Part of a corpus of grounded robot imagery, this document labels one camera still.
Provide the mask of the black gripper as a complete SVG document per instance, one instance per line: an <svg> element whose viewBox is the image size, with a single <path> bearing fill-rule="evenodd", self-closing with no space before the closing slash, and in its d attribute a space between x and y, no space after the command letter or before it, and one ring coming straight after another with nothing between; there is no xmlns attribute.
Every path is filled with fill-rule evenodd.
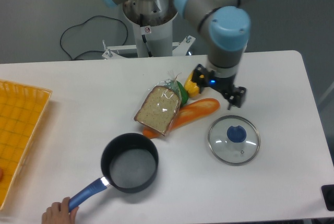
<svg viewBox="0 0 334 224"><path fill-rule="evenodd" d="M205 88L212 88L223 95L228 102L228 110L232 107L241 108L246 99L247 89L245 87L235 87L234 80L236 71L219 72L219 69L205 68L198 64L193 70L192 82L202 93Z"/></svg>

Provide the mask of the person's hand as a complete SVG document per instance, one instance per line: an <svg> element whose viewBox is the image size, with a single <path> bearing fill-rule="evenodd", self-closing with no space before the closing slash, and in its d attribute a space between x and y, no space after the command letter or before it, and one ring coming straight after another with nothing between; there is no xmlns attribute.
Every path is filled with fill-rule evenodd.
<svg viewBox="0 0 334 224"><path fill-rule="evenodd" d="M79 207L69 211L70 197L65 197L61 202L53 202L42 214L42 224L74 224Z"/></svg>

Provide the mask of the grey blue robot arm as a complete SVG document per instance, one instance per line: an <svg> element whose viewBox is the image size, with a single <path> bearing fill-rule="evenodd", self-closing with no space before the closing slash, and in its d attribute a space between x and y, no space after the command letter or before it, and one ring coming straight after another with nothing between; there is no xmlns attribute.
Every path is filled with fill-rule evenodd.
<svg viewBox="0 0 334 224"><path fill-rule="evenodd" d="M142 57L172 53L172 34L164 32L181 16L209 45L206 66L194 69L192 81L222 94L230 107L241 107L246 89L234 85L246 49L251 20L241 5L253 0L103 0L108 7L122 5L133 24L137 53Z"/></svg>

